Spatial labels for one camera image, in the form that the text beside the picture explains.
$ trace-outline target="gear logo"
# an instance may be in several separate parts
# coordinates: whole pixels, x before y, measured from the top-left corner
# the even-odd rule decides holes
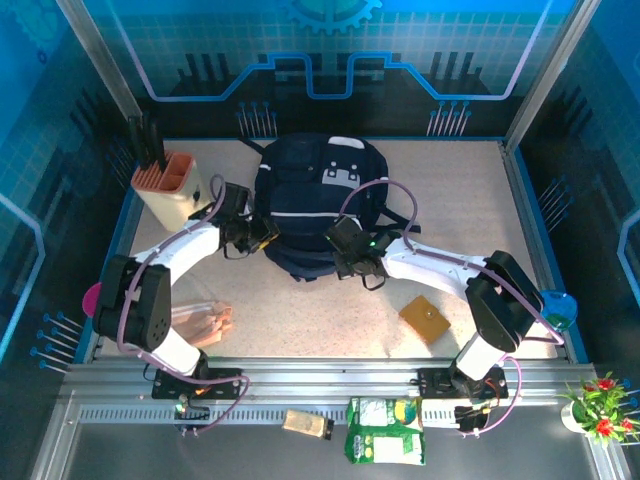
[[[9,12],[39,49],[55,39],[60,25],[54,0],[0,0],[0,13]]]
[[[349,27],[360,28],[362,20],[371,19],[371,11],[382,6],[380,0],[286,0],[282,7],[300,28],[311,27],[313,33],[346,33]]]

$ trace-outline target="glass panel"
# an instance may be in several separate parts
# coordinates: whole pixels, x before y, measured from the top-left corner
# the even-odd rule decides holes
[[[87,3],[168,136],[469,137],[506,133],[574,0]]]
[[[122,116],[55,2],[0,2],[0,62],[0,478],[17,479],[75,354],[133,164]]]
[[[640,382],[639,50],[640,4],[603,1],[521,145],[567,291],[578,299],[587,354],[633,389]]]

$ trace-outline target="reflective strip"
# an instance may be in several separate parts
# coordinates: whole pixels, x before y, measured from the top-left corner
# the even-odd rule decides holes
[[[357,138],[347,137],[331,137],[329,143],[332,145],[342,145],[343,147],[357,148],[358,150],[364,150],[364,143]]]
[[[316,212],[316,213],[291,213],[291,212],[271,212],[272,217],[334,217],[338,218],[339,213],[335,212]],[[355,215],[345,214],[346,217],[355,218]]]

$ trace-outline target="red flower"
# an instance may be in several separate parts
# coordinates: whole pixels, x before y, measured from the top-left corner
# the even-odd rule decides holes
[[[628,418],[625,418],[620,423],[620,426],[624,428],[627,432],[633,432],[633,423],[631,423]]]
[[[605,437],[608,437],[613,433],[613,423],[608,418],[604,418],[598,422],[596,431]]]
[[[611,380],[610,378],[602,378],[598,380],[598,387],[600,387],[602,390],[611,390],[615,386],[616,381]]]

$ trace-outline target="dark blue backpack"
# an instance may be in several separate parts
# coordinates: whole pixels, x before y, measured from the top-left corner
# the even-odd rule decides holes
[[[280,228],[280,235],[264,249],[267,257],[297,281],[333,274],[334,248],[323,234],[355,188],[388,178],[386,159],[357,138],[296,133],[267,147],[244,138],[241,141],[262,155],[254,209]],[[357,218],[368,231],[404,228],[407,220],[386,207],[388,189],[381,184],[359,193],[345,214]],[[376,226],[381,214],[395,223]],[[412,231],[420,232],[420,227]]]

